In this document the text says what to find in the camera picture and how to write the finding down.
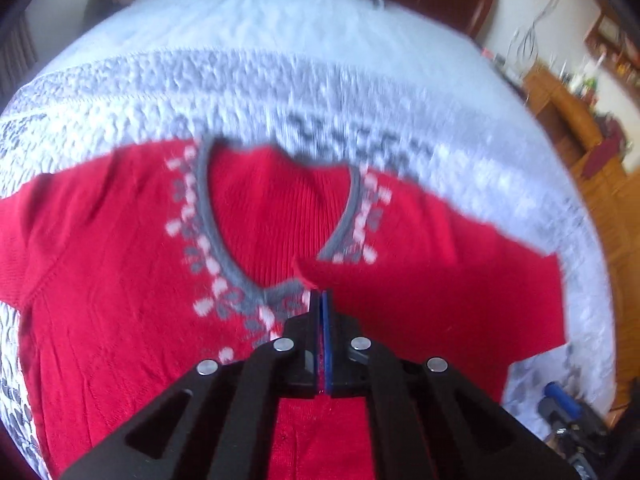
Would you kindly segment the wooden wall shelf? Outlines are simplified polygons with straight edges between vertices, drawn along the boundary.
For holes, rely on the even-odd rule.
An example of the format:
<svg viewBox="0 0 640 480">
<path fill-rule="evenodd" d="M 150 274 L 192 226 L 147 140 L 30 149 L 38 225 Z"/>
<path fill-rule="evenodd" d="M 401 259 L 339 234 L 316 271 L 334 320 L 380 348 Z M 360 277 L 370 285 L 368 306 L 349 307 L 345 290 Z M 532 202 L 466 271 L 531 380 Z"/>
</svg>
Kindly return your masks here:
<svg viewBox="0 0 640 480">
<path fill-rule="evenodd" d="M 639 94 L 639 49 L 623 29 L 608 0 L 594 0 L 600 14 L 585 38 L 596 58 L 605 56 L 605 67 L 634 96 Z"/>
</svg>

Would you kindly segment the wooden side cabinet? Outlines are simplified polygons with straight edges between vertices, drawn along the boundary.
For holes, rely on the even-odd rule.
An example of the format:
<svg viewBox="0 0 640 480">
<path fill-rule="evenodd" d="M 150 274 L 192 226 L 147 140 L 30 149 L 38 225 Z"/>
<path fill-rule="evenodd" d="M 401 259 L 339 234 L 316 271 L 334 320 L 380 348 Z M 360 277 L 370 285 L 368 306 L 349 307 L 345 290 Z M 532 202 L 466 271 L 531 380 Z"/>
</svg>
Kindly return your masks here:
<svg viewBox="0 0 640 480">
<path fill-rule="evenodd" d="M 630 400 L 639 376 L 639 173 L 627 174 L 618 157 L 591 178 L 582 174 L 604 136 L 580 99 L 540 63 L 524 77 L 527 105 L 585 200 L 605 254 L 613 287 L 616 330 L 616 393 L 613 408 Z"/>
</svg>

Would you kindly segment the red knit sweater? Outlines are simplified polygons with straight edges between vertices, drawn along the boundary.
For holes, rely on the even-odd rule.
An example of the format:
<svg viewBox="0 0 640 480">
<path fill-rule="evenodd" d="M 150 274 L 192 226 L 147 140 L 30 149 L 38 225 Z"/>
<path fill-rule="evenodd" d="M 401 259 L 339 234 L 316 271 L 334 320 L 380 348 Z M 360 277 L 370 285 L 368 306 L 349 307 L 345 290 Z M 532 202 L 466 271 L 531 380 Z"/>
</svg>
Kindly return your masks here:
<svg viewBox="0 0 640 480">
<path fill-rule="evenodd" d="M 363 166 L 271 146 L 133 145 L 1 203 L 1 299 L 58 477 L 205 359 L 246 359 L 316 290 L 396 356 L 440 356 L 500 400 L 564 344 L 555 256 Z"/>
</svg>

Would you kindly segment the grey white quilted bedspread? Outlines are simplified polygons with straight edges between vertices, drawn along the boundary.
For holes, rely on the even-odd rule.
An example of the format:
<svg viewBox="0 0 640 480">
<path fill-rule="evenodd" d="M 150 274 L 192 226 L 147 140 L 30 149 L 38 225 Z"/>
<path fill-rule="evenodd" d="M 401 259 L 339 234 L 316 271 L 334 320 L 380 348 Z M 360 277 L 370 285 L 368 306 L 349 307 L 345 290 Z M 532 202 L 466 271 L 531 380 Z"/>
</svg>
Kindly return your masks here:
<svg viewBox="0 0 640 480">
<path fill-rule="evenodd" d="M 556 252 L 568 341 L 513 367 L 506 409 L 545 437 L 545 382 L 611 405 L 611 289 L 573 179 L 470 40 L 398 6 L 144 0 L 16 92 L 1 116 L 1 192 L 123 145 L 221 133 L 393 171 Z"/>
</svg>

